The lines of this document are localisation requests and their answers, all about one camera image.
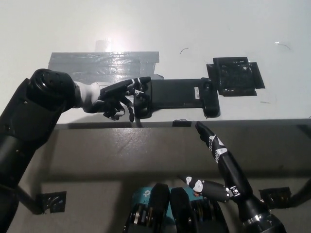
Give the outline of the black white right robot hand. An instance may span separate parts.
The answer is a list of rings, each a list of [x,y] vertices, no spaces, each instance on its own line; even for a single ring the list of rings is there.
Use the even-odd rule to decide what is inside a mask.
[[[220,184],[207,181],[193,175],[180,175],[179,178],[195,193],[205,198],[223,203],[232,200],[237,205],[246,202],[252,197],[253,190],[232,153],[206,125],[198,121],[195,127],[200,135],[200,139],[211,151],[225,183]]]

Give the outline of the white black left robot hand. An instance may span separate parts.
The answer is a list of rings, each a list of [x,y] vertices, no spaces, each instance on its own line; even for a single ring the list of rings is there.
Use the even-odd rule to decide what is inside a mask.
[[[121,114],[125,113],[124,105],[129,111],[130,122],[134,121],[133,103],[127,98],[134,96],[138,98],[148,99],[149,96],[144,93],[144,87],[151,81],[151,77],[140,77],[130,80],[121,81],[103,88],[100,91],[99,100],[104,104],[100,109],[106,118],[119,120]]]

